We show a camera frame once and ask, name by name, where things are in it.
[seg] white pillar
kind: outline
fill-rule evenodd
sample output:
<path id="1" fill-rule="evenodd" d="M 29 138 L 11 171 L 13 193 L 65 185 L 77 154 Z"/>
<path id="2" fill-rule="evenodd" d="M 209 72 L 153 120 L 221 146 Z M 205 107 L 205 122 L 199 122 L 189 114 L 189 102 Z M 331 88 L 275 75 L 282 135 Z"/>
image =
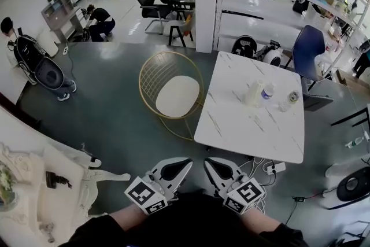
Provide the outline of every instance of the white pillar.
<path id="1" fill-rule="evenodd" d="M 213 46 L 216 0 L 195 0 L 197 51 L 210 53 Z"/>

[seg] power strip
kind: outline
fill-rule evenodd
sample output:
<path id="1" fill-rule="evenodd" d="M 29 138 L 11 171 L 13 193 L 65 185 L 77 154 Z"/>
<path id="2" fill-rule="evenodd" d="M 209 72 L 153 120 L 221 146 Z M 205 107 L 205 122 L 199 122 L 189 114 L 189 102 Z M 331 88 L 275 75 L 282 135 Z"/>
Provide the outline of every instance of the power strip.
<path id="1" fill-rule="evenodd" d="M 68 46 L 66 46 L 66 47 L 64 48 L 64 50 L 63 50 L 63 55 L 67 55 L 67 53 L 68 53 Z"/>
<path id="2" fill-rule="evenodd" d="M 276 165 L 271 165 L 266 168 L 267 175 L 276 174 L 276 173 L 284 171 L 285 169 L 286 168 L 285 168 L 284 162 L 276 164 Z"/>

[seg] jeans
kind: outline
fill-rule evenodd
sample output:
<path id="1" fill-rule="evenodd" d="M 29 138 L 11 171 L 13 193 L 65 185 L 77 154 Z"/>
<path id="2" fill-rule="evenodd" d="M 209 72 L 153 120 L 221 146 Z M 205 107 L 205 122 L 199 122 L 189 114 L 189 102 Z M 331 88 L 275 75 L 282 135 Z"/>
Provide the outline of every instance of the jeans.
<path id="1" fill-rule="evenodd" d="M 116 22 L 114 19 L 112 19 L 109 22 L 99 22 L 96 25 L 92 25 L 89 27 L 89 32 L 91 35 L 92 42 L 103 42 L 103 37 L 100 36 L 101 33 L 104 33 L 105 35 L 108 35 L 116 26 Z"/>
<path id="2" fill-rule="evenodd" d="M 73 80 L 70 80 L 68 77 L 64 76 L 63 84 L 57 90 L 50 90 L 53 94 L 55 94 L 58 98 L 63 98 L 66 93 L 72 93 L 75 89 L 75 84 Z"/>
<path id="3" fill-rule="evenodd" d="M 361 74 L 364 73 L 366 68 L 370 67 L 370 61 L 367 54 L 362 54 L 361 57 L 356 62 L 356 65 L 353 69 L 356 71 L 356 77 L 360 78 Z"/>

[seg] electrical outlet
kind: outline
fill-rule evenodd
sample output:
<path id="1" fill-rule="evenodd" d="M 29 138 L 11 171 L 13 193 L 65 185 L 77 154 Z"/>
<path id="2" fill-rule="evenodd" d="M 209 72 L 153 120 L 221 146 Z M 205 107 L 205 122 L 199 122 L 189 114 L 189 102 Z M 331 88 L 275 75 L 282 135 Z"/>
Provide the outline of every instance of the electrical outlet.
<path id="1" fill-rule="evenodd" d="M 268 166 L 267 167 L 267 175 L 271 175 L 271 174 L 274 174 L 274 173 L 282 172 L 285 169 L 286 168 L 285 168 L 285 163 L 284 162 L 279 163 L 279 164 L 276 164 L 276 165 L 271 165 L 271 166 Z"/>

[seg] plastic bottle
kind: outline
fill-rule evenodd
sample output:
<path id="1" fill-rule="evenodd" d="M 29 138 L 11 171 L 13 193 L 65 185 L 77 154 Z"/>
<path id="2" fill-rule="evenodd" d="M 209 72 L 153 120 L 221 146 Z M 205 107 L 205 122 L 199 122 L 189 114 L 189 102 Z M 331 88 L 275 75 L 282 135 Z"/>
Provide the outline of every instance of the plastic bottle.
<path id="1" fill-rule="evenodd" d="M 299 100 L 299 92 L 291 92 L 285 101 L 279 102 L 279 110 L 287 112 Z"/>
<path id="2" fill-rule="evenodd" d="M 356 145 L 359 145 L 362 142 L 362 140 L 364 140 L 364 137 L 358 137 L 358 138 L 356 138 L 355 141 L 351 141 L 351 142 L 347 143 L 346 147 L 347 148 L 352 148 Z"/>
<path id="3" fill-rule="evenodd" d="M 253 106 L 256 108 L 260 107 L 260 98 L 261 98 L 261 92 L 264 87 L 264 82 L 262 80 L 256 80 L 251 87 L 248 89 L 245 98 L 244 103 L 247 106 Z"/>
<path id="4" fill-rule="evenodd" d="M 275 85 L 273 83 L 269 83 L 261 92 L 262 98 L 269 100 L 273 94 L 275 93 Z"/>

